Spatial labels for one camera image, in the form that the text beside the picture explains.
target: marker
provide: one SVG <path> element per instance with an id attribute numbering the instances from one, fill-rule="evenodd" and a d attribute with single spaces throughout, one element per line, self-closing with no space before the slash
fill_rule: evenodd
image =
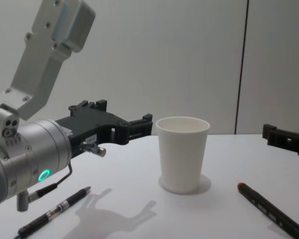
<path id="1" fill-rule="evenodd" d="M 18 235 L 14 239 L 24 239 L 24 238 L 27 238 L 28 236 L 32 235 L 34 232 L 41 229 L 43 226 L 48 224 L 51 220 L 56 218 L 58 215 L 65 212 L 70 207 L 72 207 L 74 204 L 79 202 L 90 192 L 91 192 L 91 187 L 81 189 L 76 194 L 72 195 L 71 197 L 69 197 L 68 199 L 63 201 L 62 203 L 58 204 L 52 210 L 43 214 L 41 217 L 35 219 L 28 225 L 20 228 L 18 231 Z"/>
<path id="2" fill-rule="evenodd" d="M 249 202 L 277 224 L 282 230 L 293 238 L 299 239 L 299 225 L 295 221 L 246 184 L 239 183 L 237 188 Z"/>

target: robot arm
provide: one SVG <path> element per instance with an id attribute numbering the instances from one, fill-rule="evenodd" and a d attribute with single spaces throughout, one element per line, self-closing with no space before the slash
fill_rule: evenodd
<path id="1" fill-rule="evenodd" d="M 94 18 L 82 0 L 42 1 L 12 84 L 0 95 L 0 202 L 68 166 L 71 144 L 61 126 L 39 120 L 19 127 L 19 118 L 46 104 L 62 63 L 82 50 Z"/>
<path id="2" fill-rule="evenodd" d="M 0 95 L 0 108 L 27 120 L 44 107 L 62 63 L 82 50 L 94 18 L 81 0 L 42 1 L 11 87 Z"/>
<path id="3" fill-rule="evenodd" d="M 152 116 L 128 122 L 106 112 L 106 101 L 71 106 L 71 116 L 19 126 L 47 102 L 62 63 L 82 50 L 94 11 L 82 0 L 44 0 L 25 36 L 26 48 L 12 84 L 0 95 L 0 203 L 17 195 L 17 209 L 53 190 L 28 194 L 27 189 L 91 152 L 104 156 L 99 143 L 127 144 L 150 135 Z"/>

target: white wall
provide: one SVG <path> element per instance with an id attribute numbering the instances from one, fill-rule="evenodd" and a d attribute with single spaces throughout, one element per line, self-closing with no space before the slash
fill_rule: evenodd
<path id="1" fill-rule="evenodd" d="M 299 132 L 299 0 L 251 0 L 237 133 Z"/>
<path id="2" fill-rule="evenodd" d="M 233 133 L 246 0 L 87 0 L 98 17 L 36 118 L 82 100 L 138 119 L 193 116 Z M 11 82 L 40 0 L 0 1 L 0 91 Z"/>

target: green led light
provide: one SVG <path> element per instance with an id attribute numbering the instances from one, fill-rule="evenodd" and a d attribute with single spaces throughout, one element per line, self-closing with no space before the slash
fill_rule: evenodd
<path id="1" fill-rule="evenodd" d="M 44 179 L 46 179 L 48 176 L 50 175 L 50 170 L 49 169 L 45 169 L 39 176 L 39 182 L 43 181 Z"/>

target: cup rim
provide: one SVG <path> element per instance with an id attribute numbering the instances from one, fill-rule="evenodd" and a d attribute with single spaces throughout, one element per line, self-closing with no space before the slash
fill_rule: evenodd
<path id="1" fill-rule="evenodd" d="M 175 119 L 175 118 L 183 118 L 183 119 L 192 119 L 192 120 L 198 120 L 198 121 L 201 121 L 203 123 L 206 123 L 207 124 L 207 128 L 205 130 L 196 130 L 196 131 L 190 131 L 190 132 L 179 132 L 179 131 L 176 131 L 176 130 L 169 130 L 169 129 L 166 129 L 166 128 L 163 128 L 161 126 L 159 126 L 159 122 L 163 121 L 163 120 L 168 120 L 168 119 Z M 156 122 L 156 127 L 158 129 L 161 129 L 161 130 L 164 130 L 164 131 L 167 131 L 167 132 L 173 132 L 173 133 L 183 133 L 183 134 L 186 134 L 186 133 L 200 133 L 200 132 L 204 132 L 204 131 L 207 131 L 210 129 L 210 123 L 203 120 L 203 119 L 200 119 L 200 118 L 195 118 L 195 117 L 187 117 L 187 116 L 172 116 L 172 117 L 165 117 L 165 118 L 161 118 L 159 119 L 157 122 Z"/>

